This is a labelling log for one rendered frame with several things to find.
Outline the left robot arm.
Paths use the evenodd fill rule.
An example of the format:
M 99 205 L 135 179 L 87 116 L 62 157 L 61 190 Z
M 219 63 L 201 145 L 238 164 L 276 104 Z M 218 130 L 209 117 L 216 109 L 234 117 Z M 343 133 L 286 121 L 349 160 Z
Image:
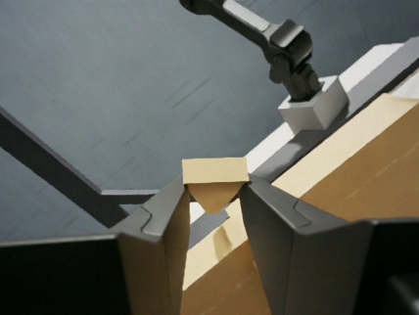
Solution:
M 179 2 L 193 14 L 213 16 L 260 47 L 271 64 L 269 78 L 274 84 L 284 84 L 291 96 L 288 103 L 309 102 L 326 83 L 307 64 L 313 57 L 313 45 L 304 26 L 289 19 L 274 24 L 235 0 Z

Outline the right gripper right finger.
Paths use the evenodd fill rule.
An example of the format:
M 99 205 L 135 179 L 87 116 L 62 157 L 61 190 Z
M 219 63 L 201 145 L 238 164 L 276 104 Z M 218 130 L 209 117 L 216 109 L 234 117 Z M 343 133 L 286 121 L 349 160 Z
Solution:
M 419 273 L 419 216 L 350 222 L 248 176 L 240 207 L 272 315 L 375 315 L 391 276 Z

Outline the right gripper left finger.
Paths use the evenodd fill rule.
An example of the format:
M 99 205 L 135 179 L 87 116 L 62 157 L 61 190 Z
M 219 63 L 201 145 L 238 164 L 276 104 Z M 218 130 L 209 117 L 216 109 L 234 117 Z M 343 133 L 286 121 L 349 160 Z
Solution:
M 180 315 L 190 227 L 178 175 L 125 233 L 0 240 L 0 315 Z

